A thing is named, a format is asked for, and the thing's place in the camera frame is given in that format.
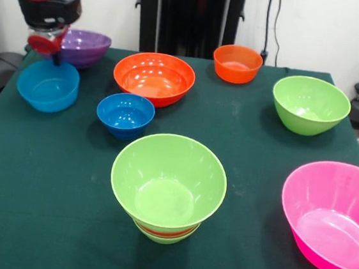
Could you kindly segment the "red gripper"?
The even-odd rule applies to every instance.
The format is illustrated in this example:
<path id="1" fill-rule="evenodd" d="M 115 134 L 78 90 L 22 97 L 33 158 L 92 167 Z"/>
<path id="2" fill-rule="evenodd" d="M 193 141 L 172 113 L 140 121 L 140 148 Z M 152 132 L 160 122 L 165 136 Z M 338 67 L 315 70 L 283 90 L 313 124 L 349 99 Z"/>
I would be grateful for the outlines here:
<path id="1" fill-rule="evenodd" d="M 52 55 L 53 65 L 59 66 L 61 65 L 59 54 L 61 43 L 69 28 L 69 25 L 53 29 L 29 27 L 27 42 L 33 50 L 42 54 Z"/>

